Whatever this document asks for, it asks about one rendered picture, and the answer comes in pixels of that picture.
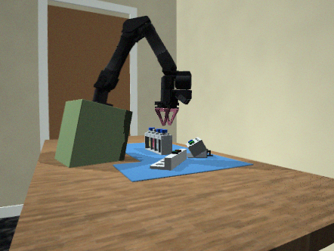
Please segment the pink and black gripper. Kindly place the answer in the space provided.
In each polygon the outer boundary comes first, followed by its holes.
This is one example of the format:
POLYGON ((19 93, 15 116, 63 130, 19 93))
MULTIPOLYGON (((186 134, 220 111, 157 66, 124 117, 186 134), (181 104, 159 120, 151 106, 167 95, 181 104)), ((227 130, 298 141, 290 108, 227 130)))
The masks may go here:
POLYGON ((160 119, 160 122, 162 124, 162 126, 165 126, 166 122, 168 123, 168 125, 170 126, 176 116, 176 114, 179 111, 179 103, 176 102, 168 102, 168 101, 163 101, 163 90, 167 90, 167 89, 171 89, 171 88, 164 88, 161 89, 161 101, 155 101, 155 105, 157 105, 157 107, 155 107, 155 111, 160 119), (164 122, 162 120, 162 116, 160 111, 165 112, 165 119, 164 122), (169 121, 169 112, 174 112, 171 118, 171 121, 169 121))

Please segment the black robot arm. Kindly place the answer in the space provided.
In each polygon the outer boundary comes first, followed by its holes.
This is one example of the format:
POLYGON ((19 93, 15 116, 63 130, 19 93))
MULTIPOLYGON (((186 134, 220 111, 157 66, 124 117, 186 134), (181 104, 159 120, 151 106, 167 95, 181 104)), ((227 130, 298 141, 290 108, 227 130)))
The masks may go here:
POLYGON ((122 25, 122 28, 119 44, 109 63, 105 66, 104 70, 101 70, 94 84, 96 89, 94 90, 93 102, 113 106, 112 104, 107 104, 108 93, 116 87, 119 81, 118 77, 120 71, 130 50, 136 42, 145 37, 150 47, 153 49, 154 54, 156 54, 164 75, 172 75, 161 77, 161 89, 175 89, 175 87, 178 89, 163 90, 163 101, 176 103, 181 101, 183 104, 189 104, 192 98, 192 90, 188 90, 191 89, 191 73, 190 71, 177 70, 172 56, 162 43, 150 18, 143 16, 127 19, 122 25))

